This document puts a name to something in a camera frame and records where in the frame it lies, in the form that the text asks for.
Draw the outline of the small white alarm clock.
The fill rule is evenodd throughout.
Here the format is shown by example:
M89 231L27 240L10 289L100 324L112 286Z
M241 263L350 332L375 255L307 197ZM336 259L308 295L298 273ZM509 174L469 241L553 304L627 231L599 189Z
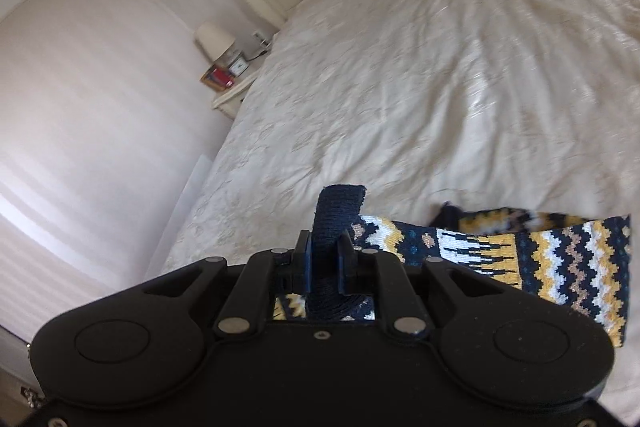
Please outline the small white alarm clock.
M243 54L239 54L229 63L228 71L233 77L240 77L249 67L250 62L247 61Z

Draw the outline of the wooden picture frame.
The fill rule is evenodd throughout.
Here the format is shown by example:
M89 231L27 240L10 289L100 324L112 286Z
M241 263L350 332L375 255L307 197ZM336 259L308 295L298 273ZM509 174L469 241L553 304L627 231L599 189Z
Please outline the wooden picture frame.
M216 66L210 66L209 69L201 75L200 81L204 86L209 87L216 92L224 91L224 85L219 83L215 77L215 72Z

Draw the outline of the cream left nightstand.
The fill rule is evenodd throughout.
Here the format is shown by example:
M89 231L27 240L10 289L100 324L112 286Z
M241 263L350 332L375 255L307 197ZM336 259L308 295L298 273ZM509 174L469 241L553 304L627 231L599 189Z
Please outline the cream left nightstand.
M240 77L239 82L232 88L215 96L212 102L212 109L218 110L218 112L223 113L224 116L235 120L244 98L247 96L248 90L250 90L250 87L252 87L257 77L257 70Z

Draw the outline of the navy yellow patterned knit sweater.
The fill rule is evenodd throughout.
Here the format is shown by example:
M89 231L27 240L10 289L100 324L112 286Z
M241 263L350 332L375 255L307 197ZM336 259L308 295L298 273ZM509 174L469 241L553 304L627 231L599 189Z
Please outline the navy yellow patterned knit sweater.
M395 255L408 267L428 257L463 265L600 324L623 347L630 299L631 217L590 220L521 208L465 211L445 202L429 225L361 213L367 190L334 184L318 198L345 208L352 245Z

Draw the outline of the red item on nightstand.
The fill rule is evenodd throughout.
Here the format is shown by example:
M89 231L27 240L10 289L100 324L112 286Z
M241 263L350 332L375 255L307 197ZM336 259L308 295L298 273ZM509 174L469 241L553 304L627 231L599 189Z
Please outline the red item on nightstand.
M209 69L209 77L220 89L226 90L234 86L234 77L227 69L213 65Z

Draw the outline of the left table lamp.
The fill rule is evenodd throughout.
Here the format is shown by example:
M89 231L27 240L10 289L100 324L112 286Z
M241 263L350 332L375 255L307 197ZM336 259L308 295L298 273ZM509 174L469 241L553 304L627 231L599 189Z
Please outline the left table lamp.
M235 43L235 38L228 31L213 22L202 23L195 31L194 37L212 62L223 57Z

